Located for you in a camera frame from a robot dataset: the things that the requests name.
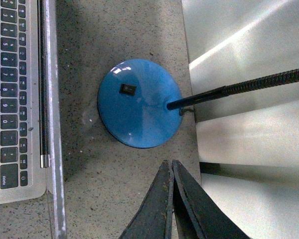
laptop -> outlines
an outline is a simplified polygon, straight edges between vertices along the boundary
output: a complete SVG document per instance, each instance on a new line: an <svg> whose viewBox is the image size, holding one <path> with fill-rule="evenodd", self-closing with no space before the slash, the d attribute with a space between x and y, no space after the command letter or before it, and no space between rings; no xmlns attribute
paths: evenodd
<svg viewBox="0 0 299 239"><path fill-rule="evenodd" d="M0 0L0 204L54 197L66 236L54 0Z"/></svg>

laptop keyboard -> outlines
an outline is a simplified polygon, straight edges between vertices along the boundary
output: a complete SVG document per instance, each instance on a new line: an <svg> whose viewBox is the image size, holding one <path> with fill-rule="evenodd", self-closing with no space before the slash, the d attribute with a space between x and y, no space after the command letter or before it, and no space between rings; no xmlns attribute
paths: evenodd
<svg viewBox="0 0 299 239"><path fill-rule="evenodd" d="M0 0L0 190L28 185L25 0Z"/></svg>

speckled stone surface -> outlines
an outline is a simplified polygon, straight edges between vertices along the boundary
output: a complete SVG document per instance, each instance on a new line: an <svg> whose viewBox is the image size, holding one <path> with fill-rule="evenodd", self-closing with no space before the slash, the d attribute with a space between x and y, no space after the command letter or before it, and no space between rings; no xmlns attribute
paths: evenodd
<svg viewBox="0 0 299 239"><path fill-rule="evenodd" d="M163 160L180 160L200 183L192 114L164 145L135 149L116 141L97 113L101 80L127 59L160 64L191 95L181 1L58 0L57 22L68 238L116 239ZM0 220L0 238L50 237L46 196L1 205Z"/></svg>

black flexible arm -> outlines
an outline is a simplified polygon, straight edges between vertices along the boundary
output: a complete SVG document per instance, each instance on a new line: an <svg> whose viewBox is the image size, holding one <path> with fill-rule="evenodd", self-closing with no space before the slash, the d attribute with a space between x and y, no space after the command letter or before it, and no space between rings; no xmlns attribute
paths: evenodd
<svg viewBox="0 0 299 239"><path fill-rule="evenodd" d="M299 69L286 71L270 76L260 77L254 80L237 83L230 86L223 86L211 91L190 96L178 101L167 104L168 110L183 108L185 106L195 105L205 101L211 101L230 95L244 93L248 91L256 91L264 88L286 85L299 82Z"/></svg>

blue lamp base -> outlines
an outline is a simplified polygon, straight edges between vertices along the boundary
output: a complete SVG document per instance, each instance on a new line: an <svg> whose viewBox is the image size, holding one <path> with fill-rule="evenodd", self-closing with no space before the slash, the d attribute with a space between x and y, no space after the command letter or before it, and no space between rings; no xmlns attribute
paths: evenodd
<svg viewBox="0 0 299 239"><path fill-rule="evenodd" d="M178 130L179 109L167 103L180 100L173 77L158 64L142 59L122 62L102 81L98 108L107 130L120 142L151 148L168 141Z"/></svg>

